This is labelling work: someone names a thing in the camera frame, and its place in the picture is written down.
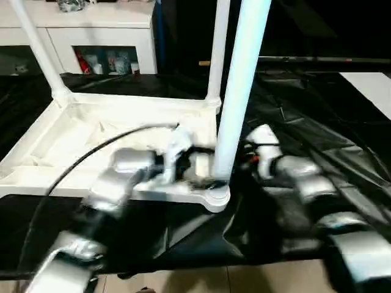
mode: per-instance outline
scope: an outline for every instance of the metal rod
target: metal rod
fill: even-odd
[[[257,67],[271,0],[243,0],[228,76],[213,175],[229,179]]]
[[[212,58],[209,72],[206,100],[218,103],[220,100],[221,77],[224,66],[225,42],[227,39],[230,0],[217,0],[216,20],[214,21]]]

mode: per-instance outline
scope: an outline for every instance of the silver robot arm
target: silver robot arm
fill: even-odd
[[[103,267],[109,241],[129,199],[194,202],[206,208],[212,201],[209,208],[218,207],[228,191],[227,182],[187,179],[185,171],[191,166],[192,153],[213,150],[193,146],[181,128],[174,131],[163,155],[132,148],[117,150],[82,200],[68,230],[59,234],[26,292],[93,292],[96,271]]]

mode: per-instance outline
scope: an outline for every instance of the black tablecloth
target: black tablecloth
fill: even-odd
[[[204,98],[207,87],[207,80],[183,76],[66,75],[64,81],[77,92],[191,99]],[[0,157],[50,101],[42,76],[0,79]],[[386,139],[391,125],[371,102],[337,73],[258,74],[242,136],[263,123],[276,132],[285,153],[310,156],[320,164],[352,209],[391,239],[386,217],[391,207],[391,156]],[[281,201],[277,204],[275,198],[281,189],[275,187],[278,184],[266,193],[236,168],[232,199],[218,214],[196,204],[135,201],[102,272],[132,274],[321,257],[318,240],[293,236],[277,224]],[[34,273],[80,201],[49,199],[28,243],[26,261],[18,269],[27,226],[39,200],[31,195],[0,199],[2,279]]]

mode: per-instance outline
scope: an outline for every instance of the white cabinet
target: white cabinet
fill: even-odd
[[[152,16],[155,3],[98,3],[64,13],[56,2],[26,0],[26,8],[60,73],[82,73],[77,46],[131,47],[140,73],[155,74]],[[28,45],[28,39],[7,0],[0,0],[0,46]]]
[[[74,46],[126,46],[135,47],[140,73],[156,73],[151,29],[66,27],[49,28],[48,32],[66,72],[82,73]]]
[[[63,73],[64,69],[57,56],[56,50],[51,43],[48,31],[45,28],[38,28],[42,42],[45,44],[50,57],[53,59],[58,72]],[[29,46],[29,40],[21,28],[8,27],[0,28],[0,46]]]

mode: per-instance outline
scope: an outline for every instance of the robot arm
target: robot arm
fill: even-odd
[[[220,199],[226,198],[227,182],[186,178],[190,155],[199,152],[213,150],[193,146],[180,128],[174,131],[163,155],[131,148],[117,150],[81,202],[68,230],[59,234],[26,292],[49,293],[58,288],[62,292],[93,292],[95,272],[103,266],[129,199],[185,201],[210,209],[221,203],[224,207],[225,200]]]
[[[315,236],[324,244],[323,262],[334,289],[390,292],[390,243],[339,196],[321,168],[304,157],[284,156],[268,125],[258,127],[247,139],[256,147],[261,180],[280,178],[294,188],[299,212],[309,223],[307,232],[313,235],[315,228]]]

